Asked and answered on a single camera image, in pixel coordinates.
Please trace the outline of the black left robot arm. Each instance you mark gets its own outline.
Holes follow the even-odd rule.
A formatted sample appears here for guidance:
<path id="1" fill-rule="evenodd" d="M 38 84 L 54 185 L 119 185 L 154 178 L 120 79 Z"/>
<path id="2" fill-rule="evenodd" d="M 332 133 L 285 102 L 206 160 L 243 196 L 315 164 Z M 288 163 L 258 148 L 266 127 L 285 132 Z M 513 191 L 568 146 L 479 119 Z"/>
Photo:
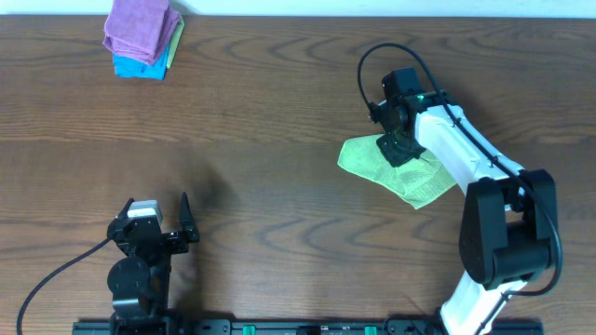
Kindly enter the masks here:
<path id="1" fill-rule="evenodd" d="M 178 231 L 161 231 L 163 216 L 155 200 L 129 199 L 107 228 L 125 254 L 110 270 L 107 285 L 114 313 L 111 334 L 180 334 L 183 321 L 168 308 L 171 257 L 189 251 L 199 231 L 187 194 L 182 194 Z"/>

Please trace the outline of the green microfiber cloth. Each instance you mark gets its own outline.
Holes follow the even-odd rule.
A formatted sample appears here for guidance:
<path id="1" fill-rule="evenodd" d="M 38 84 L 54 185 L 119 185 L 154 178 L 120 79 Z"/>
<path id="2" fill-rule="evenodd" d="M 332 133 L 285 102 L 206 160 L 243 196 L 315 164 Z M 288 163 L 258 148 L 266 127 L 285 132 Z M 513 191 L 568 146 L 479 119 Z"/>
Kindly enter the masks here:
<path id="1" fill-rule="evenodd" d="M 422 208 L 456 185 L 437 157 L 425 151 L 401 167 L 392 167 L 376 145 L 381 135 L 349 139 L 337 160 L 339 167 L 387 188 L 401 200 Z"/>

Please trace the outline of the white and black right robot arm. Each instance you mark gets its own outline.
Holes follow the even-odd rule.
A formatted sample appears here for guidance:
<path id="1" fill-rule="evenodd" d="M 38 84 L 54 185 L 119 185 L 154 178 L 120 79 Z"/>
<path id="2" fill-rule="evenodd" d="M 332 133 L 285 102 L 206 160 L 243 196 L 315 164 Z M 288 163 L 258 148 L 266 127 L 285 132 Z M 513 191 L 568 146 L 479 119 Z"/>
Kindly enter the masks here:
<path id="1" fill-rule="evenodd" d="M 541 334 L 534 320 L 498 320 L 514 292 L 560 260 L 554 180 L 502 155 L 446 91 L 426 91 L 414 68 L 382 80 L 370 103 L 385 131 L 377 145 L 396 168 L 436 156 L 465 195 L 459 255 L 465 272 L 428 334 Z"/>

